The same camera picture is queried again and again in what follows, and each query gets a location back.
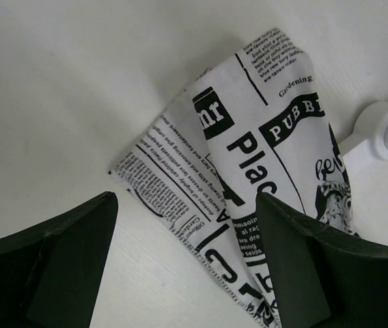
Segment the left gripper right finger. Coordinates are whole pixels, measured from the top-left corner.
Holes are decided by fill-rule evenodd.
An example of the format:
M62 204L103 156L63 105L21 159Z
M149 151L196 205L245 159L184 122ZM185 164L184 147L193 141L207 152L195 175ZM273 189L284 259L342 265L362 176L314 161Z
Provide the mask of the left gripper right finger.
M388 327L388 246L261 193L256 216L283 327Z

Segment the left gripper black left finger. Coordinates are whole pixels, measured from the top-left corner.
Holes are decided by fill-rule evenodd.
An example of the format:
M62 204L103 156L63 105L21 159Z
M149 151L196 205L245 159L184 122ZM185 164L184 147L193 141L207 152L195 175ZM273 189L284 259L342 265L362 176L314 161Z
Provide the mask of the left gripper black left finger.
M0 327L89 327L117 212L104 192L0 238Z

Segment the newspaper print trousers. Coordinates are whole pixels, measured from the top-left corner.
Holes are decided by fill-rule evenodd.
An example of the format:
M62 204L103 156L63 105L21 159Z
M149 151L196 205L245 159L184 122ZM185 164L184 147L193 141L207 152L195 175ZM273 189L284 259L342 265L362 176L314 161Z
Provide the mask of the newspaper print trousers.
M354 232L348 174L313 65L277 28L184 89L110 174L263 327L281 320L257 194Z

